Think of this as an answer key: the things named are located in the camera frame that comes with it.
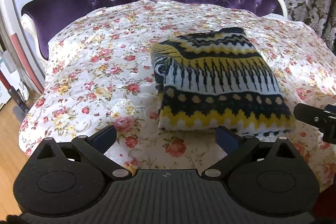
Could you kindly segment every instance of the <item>bed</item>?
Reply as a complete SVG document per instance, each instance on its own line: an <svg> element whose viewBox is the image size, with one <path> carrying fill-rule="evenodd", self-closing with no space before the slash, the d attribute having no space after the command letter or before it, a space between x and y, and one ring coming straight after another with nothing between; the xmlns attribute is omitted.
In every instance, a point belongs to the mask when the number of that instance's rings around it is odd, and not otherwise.
<svg viewBox="0 0 336 224"><path fill-rule="evenodd" d="M22 14L46 67L44 93L20 128L19 145L27 155L45 137L67 142L113 124L117 142L105 155L132 172L201 172L211 166L225 156L213 130L158 130L150 47L223 27L244 29L275 73L291 110L299 102L336 104L336 57L311 28L287 20L283 0L34 0ZM321 191L329 187L335 146L299 121L285 135L315 173Z"/></svg>

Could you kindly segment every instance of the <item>wooden floor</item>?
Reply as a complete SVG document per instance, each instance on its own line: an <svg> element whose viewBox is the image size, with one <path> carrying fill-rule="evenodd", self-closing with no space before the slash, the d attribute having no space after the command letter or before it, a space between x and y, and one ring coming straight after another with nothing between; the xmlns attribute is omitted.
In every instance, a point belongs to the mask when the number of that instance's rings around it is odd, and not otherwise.
<svg viewBox="0 0 336 224"><path fill-rule="evenodd" d="M13 183L21 168L27 161L26 155L18 146L18 132L21 126L12 112L16 106L10 100L0 110L0 220L5 220L6 215L21 213L13 196Z"/></svg>

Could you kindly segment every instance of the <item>yellow and black patterned sweater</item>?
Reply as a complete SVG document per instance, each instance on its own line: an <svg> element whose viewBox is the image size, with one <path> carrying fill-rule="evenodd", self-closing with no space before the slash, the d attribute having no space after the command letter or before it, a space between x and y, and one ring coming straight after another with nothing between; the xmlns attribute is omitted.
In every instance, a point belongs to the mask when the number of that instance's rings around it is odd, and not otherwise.
<svg viewBox="0 0 336 224"><path fill-rule="evenodd" d="M243 29L171 38L154 44L151 55L161 129L224 125L264 136L291 129L276 78Z"/></svg>

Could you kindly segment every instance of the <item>circular pad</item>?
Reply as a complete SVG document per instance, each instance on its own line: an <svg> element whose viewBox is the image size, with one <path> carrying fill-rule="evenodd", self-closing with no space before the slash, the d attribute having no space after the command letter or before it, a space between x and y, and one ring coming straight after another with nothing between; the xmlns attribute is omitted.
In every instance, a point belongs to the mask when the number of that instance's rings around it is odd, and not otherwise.
<svg viewBox="0 0 336 224"><path fill-rule="evenodd" d="M47 193L61 193L69 190L76 183L76 176L67 171L57 170L42 175L37 186Z"/></svg>
<svg viewBox="0 0 336 224"><path fill-rule="evenodd" d="M296 181L291 174L283 171L270 170L261 173L257 177L261 188L274 193L284 193L295 187Z"/></svg>
<svg viewBox="0 0 336 224"><path fill-rule="evenodd" d="M60 216L87 208L104 188L104 177L93 166L53 157L28 161L13 192L23 212Z"/></svg>
<svg viewBox="0 0 336 224"><path fill-rule="evenodd" d="M282 217L306 212L320 189L303 160L281 157L242 165L230 175L228 188L246 209Z"/></svg>

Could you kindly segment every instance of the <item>floral quilt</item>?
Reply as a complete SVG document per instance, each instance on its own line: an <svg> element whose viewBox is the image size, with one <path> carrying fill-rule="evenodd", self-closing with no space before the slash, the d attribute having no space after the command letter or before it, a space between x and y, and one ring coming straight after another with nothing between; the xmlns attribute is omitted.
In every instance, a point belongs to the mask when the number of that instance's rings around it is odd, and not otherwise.
<svg viewBox="0 0 336 224"><path fill-rule="evenodd" d="M213 130L158 129L150 47L174 36L235 26L244 29L272 68L291 111L299 102L336 104L336 57L305 24L210 4L142 0L95 10L50 41L45 90L21 125L20 148L31 155L45 137L69 142L113 124L117 141L105 155L132 172L202 172L226 154ZM286 136L315 173L321 191L330 186L336 146L299 121Z"/></svg>

